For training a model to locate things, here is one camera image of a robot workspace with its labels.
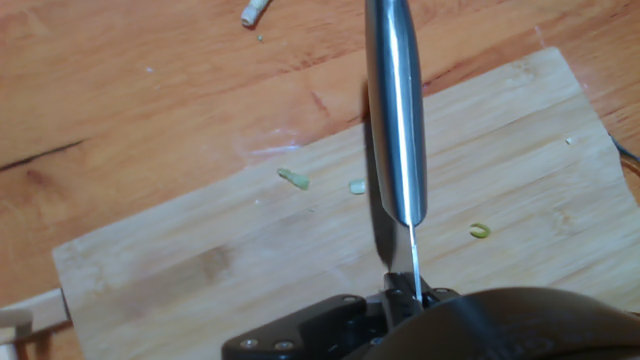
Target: bolt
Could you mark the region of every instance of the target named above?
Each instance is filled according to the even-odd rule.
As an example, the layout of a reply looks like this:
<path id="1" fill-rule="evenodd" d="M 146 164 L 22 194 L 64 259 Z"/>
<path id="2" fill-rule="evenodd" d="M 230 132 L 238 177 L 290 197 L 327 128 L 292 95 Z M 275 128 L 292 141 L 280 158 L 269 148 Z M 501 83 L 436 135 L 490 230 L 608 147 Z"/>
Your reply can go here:
<path id="1" fill-rule="evenodd" d="M 243 347 L 245 349 L 251 349 L 256 346 L 258 346 L 258 340 L 256 339 L 247 339 L 240 342 L 240 347 Z"/>
<path id="2" fill-rule="evenodd" d="M 273 346 L 276 350 L 290 350 L 293 349 L 293 343 L 291 341 L 280 341 Z"/>

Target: vegetable piece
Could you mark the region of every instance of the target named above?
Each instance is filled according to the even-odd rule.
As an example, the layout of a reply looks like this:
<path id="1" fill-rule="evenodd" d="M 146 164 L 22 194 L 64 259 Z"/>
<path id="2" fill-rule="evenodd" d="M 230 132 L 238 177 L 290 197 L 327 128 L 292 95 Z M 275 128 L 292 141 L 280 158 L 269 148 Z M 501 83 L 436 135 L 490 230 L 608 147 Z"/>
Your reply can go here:
<path id="1" fill-rule="evenodd" d="M 280 177 L 289 180 L 290 183 L 295 185 L 298 189 L 307 190 L 311 181 L 308 177 L 300 174 L 296 174 L 289 169 L 278 169 L 278 175 Z"/>
<path id="2" fill-rule="evenodd" d="M 489 229 L 489 227 L 487 225 L 480 224 L 480 223 L 474 223 L 474 224 L 471 224 L 471 227 L 472 228 L 478 228 L 478 229 L 482 230 L 482 231 L 470 230 L 469 233 L 473 237 L 476 237 L 478 239 L 484 239 L 484 238 L 488 237 L 489 235 L 491 235 L 491 229 Z"/>
<path id="3" fill-rule="evenodd" d="M 253 26 L 267 3 L 269 3 L 269 0 L 251 0 L 240 16 L 242 25 L 246 27 Z"/>
<path id="4" fill-rule="evenodd" d="M 353 195 L 362 195 L 367 190 L 367 183 L 364 179 L 355 179 L 349 182 L 349 191 Z"/>

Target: white object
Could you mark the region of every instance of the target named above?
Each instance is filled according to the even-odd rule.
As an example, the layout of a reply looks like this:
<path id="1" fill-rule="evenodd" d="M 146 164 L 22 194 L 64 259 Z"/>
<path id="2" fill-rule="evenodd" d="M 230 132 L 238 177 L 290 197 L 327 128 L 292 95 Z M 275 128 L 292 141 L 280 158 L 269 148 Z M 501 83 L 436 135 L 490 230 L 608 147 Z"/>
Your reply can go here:
<path id="1" fill-rule="evenodd" d="M 16 348 L 13 344 L 0 345 L 0 360 L 18 360 Z"/>
<path id="2" fill-rule="evenodd" d="M 67 321 L 69 317 L 62 290 L 51 290 L 0 309 L 0 345 Z"/>
<path id="3" fill-rule="evenodd" d="M 366 190 L 367 182 L 364 179 L 356 179 L 349 182 L 349 191 L 354 195 L 362 195 Z"/>
<path id="4" fill-rule="evenodd" d="M 244 8 L 242 16 L 240 17 L 240 19 L 242 19 L 242 25 L 251 26 L 255 24 L 258 16 L 260 16 L 260 13 L 262 13 L 262 10 L 264 10 L 268 3 L 269 0 L 251 0 L 249 5 Z"/>

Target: cutting board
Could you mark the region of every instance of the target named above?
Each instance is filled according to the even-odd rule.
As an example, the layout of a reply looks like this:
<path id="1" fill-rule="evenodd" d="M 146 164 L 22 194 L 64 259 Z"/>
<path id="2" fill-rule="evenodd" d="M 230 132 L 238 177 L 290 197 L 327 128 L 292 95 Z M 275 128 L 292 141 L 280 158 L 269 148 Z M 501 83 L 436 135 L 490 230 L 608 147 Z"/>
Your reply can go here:
<path id="1" fill-rule="evenodd" d="M 424 108 L 427 282 L 460 293 L 552 286 L 640 309 L 640 210 L 557 49 L 430 96 Z M 226 339 L 253 327 L 335 294 L 378 291 L 386 220 L 376 191 L 348 190 L 371 173 L 366 129 L 55 249 L 87 360 L 216 359 Z M 278 177 L 280 167 L 308 175 L 309 190 Z M 491 236 L 472 237 L 475 222 Z"/>

